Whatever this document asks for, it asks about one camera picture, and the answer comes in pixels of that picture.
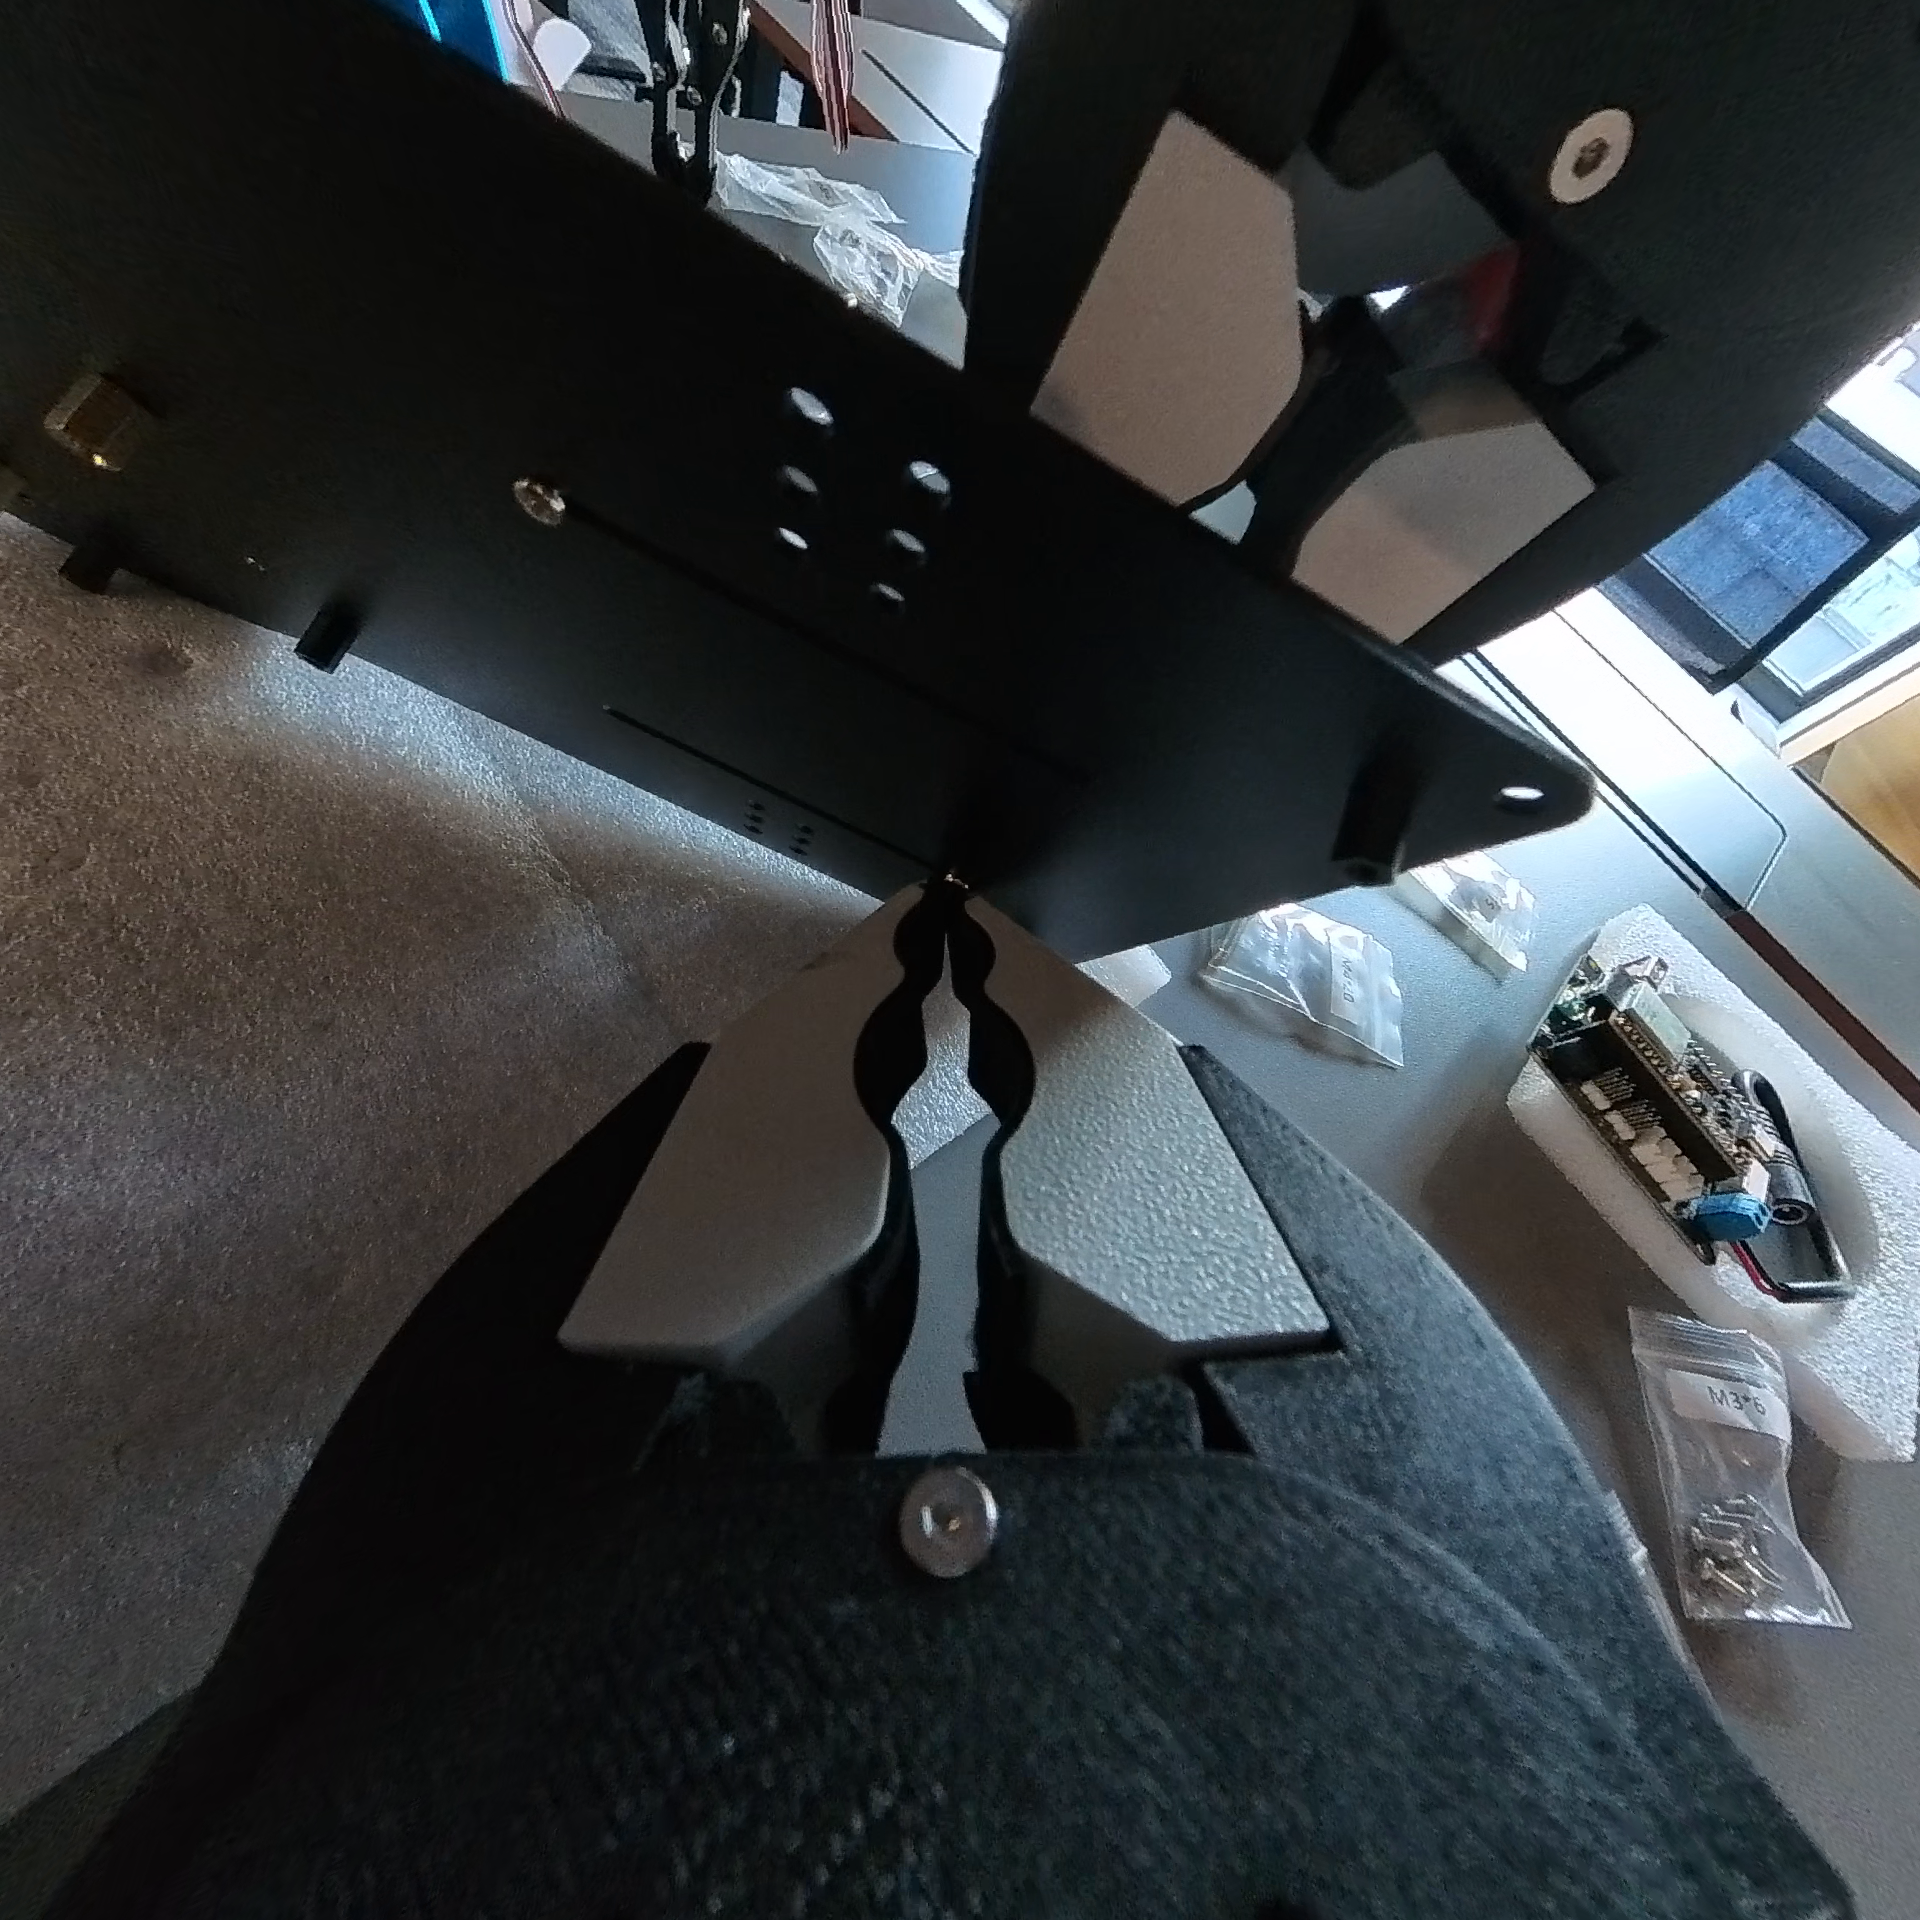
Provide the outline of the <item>scattered clear screw bags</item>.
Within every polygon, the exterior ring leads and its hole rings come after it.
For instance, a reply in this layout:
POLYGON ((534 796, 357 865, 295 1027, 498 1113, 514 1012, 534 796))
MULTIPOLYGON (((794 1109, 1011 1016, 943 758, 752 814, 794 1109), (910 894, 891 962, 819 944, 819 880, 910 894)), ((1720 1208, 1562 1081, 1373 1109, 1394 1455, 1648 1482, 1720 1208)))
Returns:
MULTIPOLYGON (((717 202, 726 214, 769 214, 814 228, 814 253, 830 281, 850 297, 882 297, 891 322, 924 276, 950 283, 958 281, 956 253, 935 256, 897 250, 897 216, 882 214, 865 187, 824 181, 803 166, 721 155, 717 202)), ((1398 875, 1394 886, 1403 902, 1437 912, 1437 925, 1461 940, 1461 952, 1475 952, 1497 974, 1530 970, 1540 902, 1497 857, 1461 851, 1398 875)), ((1211 928, 1198 983, 1248 1023, 1271 1023, 1276 1033, 1342 1057, 1403 1069, 1403 987, 1394 953, 1320 910, 1282 902, 1211 928)), ((1798 1150, 1783 1087, 1757 1065, 1741 1065, 1726 1048, 1713 1054, 1762 1081, 1762 1098, 1798 1150)), ((1734 1260, 1772 1303, 1787 1304, 1798 1298, 1804 1304, 1821 1304, 1851 1289, 1846 1266, 1817 1218, 1817 1195, 1809 1222, 1766 1232, 1783 1246, 1804 1232, 1817 1260, 1804 1287, 1793 1280, 1787 1257, 1762 1260, 1757 1240, 1726 1246, 1720 1260, 1734 1260)), ((1659 1441, 1683 1613, 1693 1619, 1846 1628, 1837 1590, 1793 1519, 1787 1356, 1757 1334, 1705 1325, 1669 1312, 1629 1312, 1629 1347, 1659 1441)))

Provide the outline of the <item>light wooden table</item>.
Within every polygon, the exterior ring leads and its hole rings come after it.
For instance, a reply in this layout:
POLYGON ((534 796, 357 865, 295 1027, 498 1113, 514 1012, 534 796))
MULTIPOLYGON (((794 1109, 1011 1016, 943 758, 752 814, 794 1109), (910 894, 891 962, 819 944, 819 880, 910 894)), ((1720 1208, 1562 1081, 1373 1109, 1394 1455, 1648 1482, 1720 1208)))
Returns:
POLYGON ((1920 673, 1817 721, 1787 766, 1904 880, 1920 880, 1920 673))

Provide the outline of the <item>blue hobby robot arm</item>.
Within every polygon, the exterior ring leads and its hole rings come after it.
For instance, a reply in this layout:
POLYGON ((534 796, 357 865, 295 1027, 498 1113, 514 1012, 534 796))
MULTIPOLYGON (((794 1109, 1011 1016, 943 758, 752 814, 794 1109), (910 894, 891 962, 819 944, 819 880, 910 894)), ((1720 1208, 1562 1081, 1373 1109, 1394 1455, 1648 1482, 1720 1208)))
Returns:
POLYGON ((384 3, 3 3, 3 469, 129 569, 1068 962, 1596 780, 384 3))

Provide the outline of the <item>white foam sheet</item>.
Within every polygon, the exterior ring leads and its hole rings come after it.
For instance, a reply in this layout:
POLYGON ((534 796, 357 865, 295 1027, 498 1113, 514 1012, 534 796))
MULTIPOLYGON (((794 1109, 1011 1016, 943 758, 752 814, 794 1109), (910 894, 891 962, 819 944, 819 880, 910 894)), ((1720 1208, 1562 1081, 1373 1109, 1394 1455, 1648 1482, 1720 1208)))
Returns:
POLYGON ((873 897, 3 519, 3 1810, 186 1695, 398 1320, 873 897))

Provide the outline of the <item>black mesh chair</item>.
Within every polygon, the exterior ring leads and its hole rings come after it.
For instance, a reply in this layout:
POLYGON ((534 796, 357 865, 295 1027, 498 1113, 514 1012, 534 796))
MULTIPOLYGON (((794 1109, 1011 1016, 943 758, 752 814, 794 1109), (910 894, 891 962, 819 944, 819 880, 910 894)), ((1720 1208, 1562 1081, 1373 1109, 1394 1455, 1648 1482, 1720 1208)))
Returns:
POLYGON ((1811 707, 1913 640, 1913 428, 1821 409, 1606 589, 1708 691, 1811 707))

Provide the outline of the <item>white foam block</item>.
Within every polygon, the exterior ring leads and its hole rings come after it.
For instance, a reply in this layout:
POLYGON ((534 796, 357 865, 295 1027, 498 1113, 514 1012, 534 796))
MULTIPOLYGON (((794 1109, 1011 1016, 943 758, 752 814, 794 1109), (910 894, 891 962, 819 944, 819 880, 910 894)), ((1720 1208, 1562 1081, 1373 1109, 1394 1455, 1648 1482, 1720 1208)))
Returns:
POLYGON ((1851 1303, 1783 1304, 1766 1303, 1734 1260, 1693 1260, 1548 1069, 1523 1065, 1506 1113, 1583 1198, 1596 1240, 1628 1246, 1697 1320, 1757 1334, 1787 1356, 1798 1422, 1809 1422, 1837 1455, 1911 1462, 1920 1320, 1913 1143, 1859 1107, 1851 1087, 1798 1045, 1798 1033, 1766 1016, 1766 1005, 1757 1005, 1659 910, 1638 902, 1606 918, 1591 953, 1598 963, 1660 953, 1669 994, 1683 1002, 1693 1033, 1727 1057, 1757 1065, 1787 1092, 1821 1218, 1832 1222, 1859 1287, 1851 1303))

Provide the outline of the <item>dark grey desk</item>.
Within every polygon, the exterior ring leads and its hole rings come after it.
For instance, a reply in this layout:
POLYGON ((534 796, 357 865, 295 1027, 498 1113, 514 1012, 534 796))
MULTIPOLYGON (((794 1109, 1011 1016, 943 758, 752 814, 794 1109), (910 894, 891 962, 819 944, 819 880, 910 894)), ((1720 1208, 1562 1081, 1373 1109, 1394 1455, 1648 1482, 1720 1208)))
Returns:
MULTIPOLYGON (((1422 339, 1494 367, 1519 243, 1438 158, 1350 193, 1381 262, 1448 297, 1422 339), (1467 281, 1503 253, 1494 312, 1467 281)), ((751 1913, 1851 1913, 1846 1882, 1693 1695, 1598 1486, 1506 1343, 1596 1334, 1596 1218, 1494 1150, 1494 1081, 1422 1109, 1425 1208, 1473 1287, 1182 1057, 1276 1203, 1331 1336, 1147 1383, 1106 1452, 978 1455, 1011 1542, 950 1596, 878 1576, 766 1704, 803 1707, 781 1809, 713 1857, 751 1913)))

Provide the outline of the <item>black control circuit board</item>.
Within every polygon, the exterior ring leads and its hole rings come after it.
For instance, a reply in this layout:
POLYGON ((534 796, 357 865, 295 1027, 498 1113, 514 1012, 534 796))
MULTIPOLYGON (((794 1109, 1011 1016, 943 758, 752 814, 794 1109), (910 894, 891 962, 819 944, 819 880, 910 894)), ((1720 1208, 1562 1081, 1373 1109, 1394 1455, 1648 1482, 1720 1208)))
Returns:
POLYGON ((1530 1057, 1693 1260, 1809 1222, 1811 1186, 1787 1123, 1762 1081, 1727 1069, 1677 1012, 1660 953, 1581 953, 1530 1057))

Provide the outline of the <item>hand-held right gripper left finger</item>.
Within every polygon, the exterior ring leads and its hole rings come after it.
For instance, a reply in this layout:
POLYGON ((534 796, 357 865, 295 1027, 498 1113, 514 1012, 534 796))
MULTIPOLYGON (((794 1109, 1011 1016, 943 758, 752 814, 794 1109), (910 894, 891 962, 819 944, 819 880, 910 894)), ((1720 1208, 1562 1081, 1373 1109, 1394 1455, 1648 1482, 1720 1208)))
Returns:
POLYGON ((917 885, 700 1054, 561 1347, 751 1377, 789 1435, 873 1455, 917 1312, 910 1147, 943 886, 917 885))

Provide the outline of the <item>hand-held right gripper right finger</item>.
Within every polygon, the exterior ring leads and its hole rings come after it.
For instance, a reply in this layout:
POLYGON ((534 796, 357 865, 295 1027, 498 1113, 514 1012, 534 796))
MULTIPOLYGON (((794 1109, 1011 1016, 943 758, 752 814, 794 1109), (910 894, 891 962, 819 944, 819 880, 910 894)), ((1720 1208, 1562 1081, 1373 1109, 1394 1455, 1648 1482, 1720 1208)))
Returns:
POLYGON ((1147 1016, 1141 944, 1068 963, 986 897, 958 902, 982 1168, 973 1387, 1126 1387, 1327 1336, 1296 1257, 1147 1016))

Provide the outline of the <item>large framed windows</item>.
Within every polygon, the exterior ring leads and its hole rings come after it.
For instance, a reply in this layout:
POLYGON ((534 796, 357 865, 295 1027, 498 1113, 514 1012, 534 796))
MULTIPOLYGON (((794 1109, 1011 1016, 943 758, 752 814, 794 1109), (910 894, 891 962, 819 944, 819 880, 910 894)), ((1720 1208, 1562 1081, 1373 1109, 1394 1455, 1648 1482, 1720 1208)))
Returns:
POLYGON ((1842 555, 1829 562, 1793 633, 1757 673, 1762 702, 1798 731, 1832 720, 1842 699, 1886 685, 1913 651, 1920 626, 1920 374, 1913 332, 1846 379, 1793 438, 1787 469, 1842 519, 1842 555))

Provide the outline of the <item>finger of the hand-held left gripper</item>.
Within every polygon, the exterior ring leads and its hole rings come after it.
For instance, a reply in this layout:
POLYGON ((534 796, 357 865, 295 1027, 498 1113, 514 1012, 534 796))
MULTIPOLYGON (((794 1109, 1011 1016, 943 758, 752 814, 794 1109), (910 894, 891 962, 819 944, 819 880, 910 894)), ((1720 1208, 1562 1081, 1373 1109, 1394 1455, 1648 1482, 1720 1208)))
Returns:
POLYGON ((1308 528, 1289 584, 1403 648, 1596 497, 1596 476, 1497 374, 1403 374, 1403 428, 1308 528))
POLYGON ((1301 367, 1284 181, 1169 112, 1031 418, 1189 511, 1237 483, 1301 367))

